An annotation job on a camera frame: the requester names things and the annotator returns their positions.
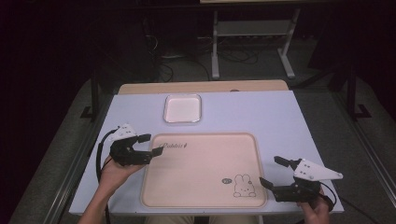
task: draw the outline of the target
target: metal frame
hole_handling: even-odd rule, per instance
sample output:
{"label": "metal frame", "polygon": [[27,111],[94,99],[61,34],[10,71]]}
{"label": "metal frame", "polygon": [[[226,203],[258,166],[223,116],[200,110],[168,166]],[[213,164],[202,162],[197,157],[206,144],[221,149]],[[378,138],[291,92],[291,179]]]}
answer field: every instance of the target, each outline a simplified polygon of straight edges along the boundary
{"label": "metal frame", "polygon": [[278,49],[277,52],[285,68],[287,77],[290,79],[295,78],[287,53],[299,15],[300,9],[296,8],[290,21],[219,21],[218,12],[215,11],[213,19],[212,78],[217,80],[220,77],[218,36],[236,35],[284,35],[286,41],[283,47]]}
{"label": "metal frame", "polygon": [[388,197],[396,208],[396,183],[393,180],[392,176],[390,176],[387,168],[385,167],[384,163],[379,159],[378,155],[376,154],[376,150],[373,145],[370,143],[370,140],[367,138],[364,131],[361,129],[359,122],[356,121],[355,118],[350,116],[349,111],[344,109],[345,101],[341,95],[341,93],[334,93],[333,94],[334,101],[340,107],[340,111],[343,113],[343,116],[346,118],[346,122],[352,128],[354,133],[359,138],[364,151],[369,159],[369,162],[373,168],[373,171],[378,178],[380,184],[384,188],[384,191],[388,194]]}
{"label": "metal frame", "polygon": [[[97,86],[92,86],[92,92],[97,91],[96,88]],[[72,196],[73,189],[77,186],[79,180],[81,179],[81,175],[84,173],[89,158],[87,155],[89,155],[89,153],[92,151],[92,148],[94,147],[96,138],[102,128],[103,122],[105,121],[107,110],[110,107],[112,99],[113,95],[104,95],[101,101],[102,106],[100,106],[100,109],[98,110],[99,106],[94,109],[98,113],[92,117],[91,126],[86,132],[84,142],[82,142],[79,146],[78,153],[70,164],[66,177],[61,186],[58,188],[55,199],[53,200],[53,203],[43,223],[50,224],[59,222],[64,212],[64,208]],[[98,102],[94,103],[95,101],[97,101],[97,99],[92,99],[92,103],[97,106]]]}

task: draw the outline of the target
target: black clamp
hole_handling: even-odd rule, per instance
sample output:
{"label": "black clamp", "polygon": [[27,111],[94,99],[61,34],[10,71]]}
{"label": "black clamp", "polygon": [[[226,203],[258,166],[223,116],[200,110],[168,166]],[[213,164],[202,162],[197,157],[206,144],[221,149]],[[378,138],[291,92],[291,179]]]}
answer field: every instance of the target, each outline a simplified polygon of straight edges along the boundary
{"label": "black clamp", "polygon": [[136,135],[115,141],[110,147],[110,156],[121,166],[149,164],[153,157],[163,154],[163,147],[156,147],[151,151],[134,150],[133,145],[149,141],[151,134]]}
{"label": "black clamp", "polygon": [[[288,161],[284,158],[276,156],[274,157],[274,160],[276,163],[285,167],[290,166],[291,169],[295,171],[302,159],[297,161]],[[320,193],[319,181],[309,181],[295,176],[293,178],[295,182],[289,186],[275,187],[273,183],[262,177],[260,177],[260,182],[263,187],[273,192],[277,202],[309,203],[312,207],[315,207],[315,201],[318,197],[320,197],[324,199],[329,205],[329,212],[332,211],[334,208],[334,203],[328,196],[322,195]]]}

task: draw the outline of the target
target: gray carpet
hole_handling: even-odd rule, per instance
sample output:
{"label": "gray carpet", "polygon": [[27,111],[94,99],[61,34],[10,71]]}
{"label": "gray carpet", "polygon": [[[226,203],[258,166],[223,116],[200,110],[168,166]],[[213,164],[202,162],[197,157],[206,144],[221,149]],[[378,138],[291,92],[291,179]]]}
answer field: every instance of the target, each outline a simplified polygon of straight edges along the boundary
{"label": "gray carpet", "polygon": [[[276,46],[279,44],[264,45],[265,48],[255,49],[255,52],[260,54],[254,64],[231,63],[219,59],[220,80],[284,79],[290,86],[298,84],[318,72],[306,67],[315,44],[314,40],[292,42],[289,57],[297,76],[294,80],[288,80],[284,74],[276,54]],[[209,54],[201,55],[194,60],[173,60],[165,63],[173,69],[173,81],[206,81],[206,71],[211,70]],[[163,67],[163,77],[169,76],[167,69],[168,67]],[[332,223],[374,223],[368,218],[372,217],[378,223],[396,223],[395,207],[376,177],[364,146],[354,129],[355,124],[361,127],[389,173],[396,176],[395,122],[375,99],[370,87],[359,80],[357,103],[365,105],[373,117],[359,119],[358,123],[354,123],[345,115],[343,108],[345,104],[342,102],[345,92],[327,91],[329,78],[331,76],[319,80],[305,90],[296,90],[295,95],[325,165],[344,174],[344,179],[333,183],[339,196],[345,199],[339,203],[343,204],[346,211],[342,214],[332,214],[331,221]],[[57,189],[62,185],[67,170],[72,164],[73,155],[84,141],[87,130],[92,126],[88,119],[79,117],[84,107],[90,105],[89,100],[90,83],[87,82],[70,107],[11,223],[26,223],[27,220],[29,223],[43,223],[45,220],[51,203],[56,198]],[[59,223],[78,221],[78,216],[67,212],[67,206],[72,199],[73,195],[70,195],[69,201],[62,207],[64,211],[61,213]],[[269,216],[263,219],[264,223],[291,224],[302,219],[302,214]],[[113,217],[112,220],[113,223],[142,223],[144,218]]]}

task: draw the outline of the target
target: wire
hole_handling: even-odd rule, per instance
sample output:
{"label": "wire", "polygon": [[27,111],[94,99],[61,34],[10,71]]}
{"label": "wire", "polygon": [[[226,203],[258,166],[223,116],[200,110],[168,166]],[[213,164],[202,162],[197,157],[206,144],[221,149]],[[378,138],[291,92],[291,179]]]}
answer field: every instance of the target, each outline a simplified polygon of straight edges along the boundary
{"label": "wire", "polygon": [[375,218],[371,217],[370,215],[365,213],[363,210],[359,209],[359,207],[356,206],[355,204],[351,203],[350,201],[346,200],[345,198],[342,198],[340,196],[338,196],[338,197],[340,198],[341,201],[343,201],[347,205],[351,206],[352,208],[354,208],[356,211],[358,211],[359,213],[361,213],[365,217],[369,218],[374,224],[379,224],[379,222],[377,220],[375,220]]}
{"label": "wire", "polygon": [[[117,60],[115,60],[109,53],[105,52],[96,42],[94,39],[92,39],[92,43],[96,46],[97,49],[99,49],[99,51],[101,51],[105,56],[107,56],[108,59],[110,59],[111,62],[113,62],[119,69],[121,69],[125,74],[127,75],[131,75],[133,74],[133,72],[129,71],[128,69],[126,69],[124,66],[122,66],[119,62],[117,62]],[[117,73],[112,74],[113,76],[117,76],[119,77],[121,80],[123,80],[124,82],[128,82],[129,80],[127,80],[125,77],[123,76],[119,76]]]}
{"label": "wire", "polygon": [[154,51],[158,47],[158,39],[157,39],[157,37],[155,37],[154,35],[146,35],[146,37],[153,38],[155,40],[154,47],[152,47],[152,50],[151,50],[151,51]]}
{"label": "wire", "polygon": [[[260,53],[262,53],[265,49],[267,49],[270,45],[274,44],[279,39],[281,39],[281,38],[273,37],[272,40],[270,40],[262,49],[260,49],[257,52],[247,49],[245,44],[243,44],[242,41],[239,39],[238,40],[239,45],[242,47],[242,50],[240,50],[240,52],[245,53],[247,55],[245,58],[242,58],[242,59],[238,58],[238,57],[234,56],[232,53],[227,53],[223,50],[218,51],[218,55],[220,56],[221,59],[226,60],[231,63],[255,64],[259,60]],[[252,58],[254,58],[254,61],[249,63],[248,60],[250,60]]]}
{"label": "wire", "polygon": [[[204,68],[205,73],[206,73],[207,80],[210,81],[210,74],[209,74],[209,72],[207,71],[207,68],[206,68],[202,63],[198,62],[197,60],[195,60],[195,59],[190,59],[190,58],[177,58],[177,59],[170,59],[168,63],[175,62],[175,61],[187,61],[187,62],[197,63],[198,65],[200,65],[201,67]],[[168,66],[168,65],[165,65],[165,64],[162,64],[162,65],[168,67],[169,69],[172,69],[172,68],[171,68],[170,66]]]}
{"label": "wire", "polygon": [[209,52],[211,49],[210,47],[213,46],[213,38],[211,36],[198,37],[198,42],[203,42],[203,40],[209,40],[209,43],[199,47],[198,51],[201,51],[202,53]]}
{"label": "wire", "polygon": [[[321,185],[325,186],[327,189],[329,189],[332,192],[332,195],[334,196],[334,204],[337,203],[337,197],[335,197],[335,193],[334,191],[332,191],[329,186],[323,184],[320,182]],[[365,217],[369,218],[374,224],[379,224],[379,222],[377,220],[375,220],[373,217],[371,217],[370,215],[368,215],[367,213],[365,213],[363,210],[359,209],[358,206],[354,205],[353,203],[351,203],[350,201],[338,196],[340,198],[341,201],[343,201],[344,203],[348,204],[349,206],[353,207],[356,211],[358,211],[359,213],[361,213],[362,215],[364,215]]]}
{"label": "wire", "polygon": [[[168,73],[165,73],[162,69],[161,69],[161,67],[160,67],[160,69],[161,69],[161,73],[160,73],[160,78],[163,80],[163,82],[170,82],[170,81],[172,81],[173,80],[173,76],[174,76],[174,71],[173,71],[173,69],[170,67],[170,66],[168,66],[168,65],[166,65],[166,64],[160,64],[160,66],[164,66],[164,67],[166,67],[166,68],[168,68],[171,72],[170,72],[170,74],[168,74]],[[165,79],[165,78],[163,78],[163,74],[166,74],[166,75],[169,75],[169,78],[168,79]]]}
{"label": "wire", "polygon": [[[103,151],[103,144],[105,143],[105,140],[108,138],[109,135],[111,135],[112,133],[114,133],[117,129],[115,130],[111,130],[110,132],[108,132],[107,134],[105,134],[105,136],[102,138],[102,141],[99,143],[98,145],[98,150],[96,152],[96,177],[98,179],[98,182],[100,182],[100,178],[102,176],[102,167],[101,167],[101,160],[102,160],[102,151]],[[105,167],[111,160],[107,161],[103,167]],[[105,213],[106,213],[106,223],[110,224],[110,212],[108,211],[108,205],[106,205],[105,208]]]}
{"label": "wire", "polygon": [[332,191],[332,189],[331,188],[329,188],[329,186],[327,186],[327,185],[325,185],[324,183],[322,183],[322,182],[319,182],[321,185],[323,185],[324,187],[326,187],[331,193],[332,193],[332,196],[334,197],[334,203],[332,203],[333,205],[336,205],[337,204],[337,197],[335,196],[335,193],[334,193],[334,191]]}

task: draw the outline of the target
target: dark background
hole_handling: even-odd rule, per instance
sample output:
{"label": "dark background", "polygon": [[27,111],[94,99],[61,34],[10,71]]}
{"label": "dark background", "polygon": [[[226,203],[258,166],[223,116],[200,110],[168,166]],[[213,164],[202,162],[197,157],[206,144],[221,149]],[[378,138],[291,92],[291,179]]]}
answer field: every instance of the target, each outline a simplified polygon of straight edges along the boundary
{"label": "dark background", "polygon": [[[211,11],[84,10],[130,7],[134,2],[100,4],[91,0],[0,3],[1,223],[9,221],[79,88],[93,71],[110,92],[125,82],[155,81],[156,58],[148,53],[145,34],[190,52],[194,37],[211,34]],[[391,1],[304,7],[294,36],[319,40],[312,67],[326,69],[343,60],[353,64],[394,119],[395,11]],[[235,18],[235,13],[224,15]]]}

